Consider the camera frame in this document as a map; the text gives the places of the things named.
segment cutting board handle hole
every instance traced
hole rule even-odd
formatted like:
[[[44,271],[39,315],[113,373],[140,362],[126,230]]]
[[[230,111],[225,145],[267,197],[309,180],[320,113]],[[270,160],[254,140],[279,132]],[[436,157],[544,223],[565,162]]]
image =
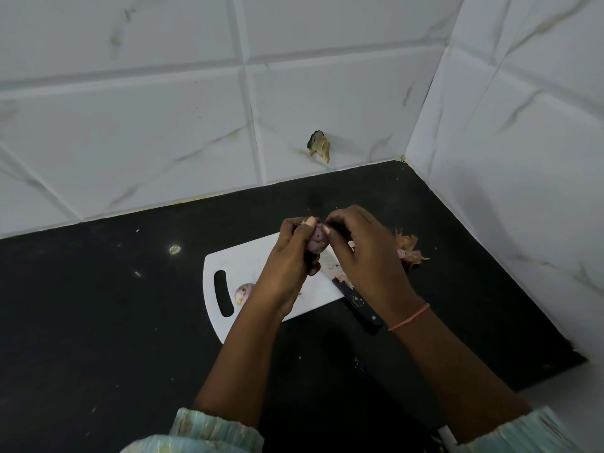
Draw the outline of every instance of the cutting board handle hole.
[[[214,274],[214,292],[216,293],[216,301],[220,308],[222,316],[228,318],[235,312],[232,306],[231,294],[227,286],[227,273],[224,270],[218,270]]]

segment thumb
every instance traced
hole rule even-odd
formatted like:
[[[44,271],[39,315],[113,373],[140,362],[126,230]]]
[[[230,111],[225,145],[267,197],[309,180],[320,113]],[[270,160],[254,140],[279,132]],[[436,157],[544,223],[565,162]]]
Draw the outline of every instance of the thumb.
[[[294,235],[292,239],[289,241],[290,245],[297,248],[300,251],[304,251],[306,248],[306,243],[310,241],[313,233],[315,232],[316,227],[316,217],[311,216],[306,220],[306,222],[296,230],[294,230]]]
[[[348,242],[344,239],[342,234],[333,227],[328,227],[327,225],[323,224],[323,232],[327,234],[329,244],[331,245],[333,252],[335,252],[340,265],[345,271],[346,267],[351,266],[353,257],[355,256],[352,252],[352,248],[348,245]]]

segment light blue sleeve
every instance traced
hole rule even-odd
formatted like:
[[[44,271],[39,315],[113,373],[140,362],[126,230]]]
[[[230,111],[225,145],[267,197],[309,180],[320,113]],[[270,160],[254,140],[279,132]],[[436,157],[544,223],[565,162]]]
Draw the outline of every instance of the light blue sleeve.
[[[170,435],[152,435],[131,443],[121,453],[260,453],[264,438],[235,421],[181,408]]]
[[[584,453],[549,407],[532,411],[528,415],[499,426],[492,433],[460,445],[457,451],[459,453]]]

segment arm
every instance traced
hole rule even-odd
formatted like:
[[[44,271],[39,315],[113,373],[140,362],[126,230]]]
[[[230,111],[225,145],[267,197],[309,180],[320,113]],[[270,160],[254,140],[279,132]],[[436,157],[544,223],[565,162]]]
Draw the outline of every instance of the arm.
[[[271,363],[272,346],[283,318],[292,310],[310,269],[305,248],[316,225],[310,217],[283,221],[279,238],[258,283],[239,312],[193,409],[257,427]]]
[[[353,205],[331,213],[323,230],[355,288],[389,325],[424,304],[411,288],[392,234],[369,212]],[[352,251],[348,241],[355,242]],[[517,396],[428,309],[394,332],[436,392],[445,420],[467,443],[530,412]]]

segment left hand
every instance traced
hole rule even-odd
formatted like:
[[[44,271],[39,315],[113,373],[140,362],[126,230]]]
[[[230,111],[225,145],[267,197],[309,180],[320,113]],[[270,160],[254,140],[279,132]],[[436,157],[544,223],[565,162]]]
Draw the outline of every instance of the left hand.
[[[283,221],[275,247],[246,304],[269,304],[283,317],[292,311],[306,276],[313,276],[321,269],[318,255],[306,253],[305,256],[306,244],[312,238],[316,223],[317,219],[312,216]]]

